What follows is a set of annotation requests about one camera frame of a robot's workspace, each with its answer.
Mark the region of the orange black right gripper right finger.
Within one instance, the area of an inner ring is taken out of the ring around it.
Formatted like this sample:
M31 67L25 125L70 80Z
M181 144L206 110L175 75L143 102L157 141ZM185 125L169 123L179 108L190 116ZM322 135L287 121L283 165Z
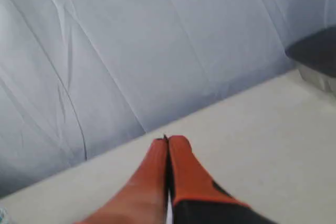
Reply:
M173 223L273 222L222 189L197 160L185 136L173 135L168 144Z

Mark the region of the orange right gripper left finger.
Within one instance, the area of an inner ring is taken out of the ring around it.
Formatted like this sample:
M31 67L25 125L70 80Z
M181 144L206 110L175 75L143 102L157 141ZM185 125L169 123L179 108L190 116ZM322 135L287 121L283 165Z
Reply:
M153 140L121 190L80 223L166 223L167 158L167 140Z

